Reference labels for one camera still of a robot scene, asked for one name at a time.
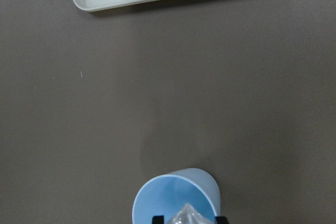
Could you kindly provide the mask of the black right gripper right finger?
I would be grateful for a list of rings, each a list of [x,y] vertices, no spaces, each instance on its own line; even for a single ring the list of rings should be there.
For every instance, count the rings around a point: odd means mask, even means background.
[[[229,221],[225,216],[216,216],[215,224],[229,224]]]

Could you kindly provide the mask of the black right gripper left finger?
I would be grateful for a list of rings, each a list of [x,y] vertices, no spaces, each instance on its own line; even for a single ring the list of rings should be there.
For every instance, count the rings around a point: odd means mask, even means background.
[[[164,224],[164,216],[153,216],[152,224]]]

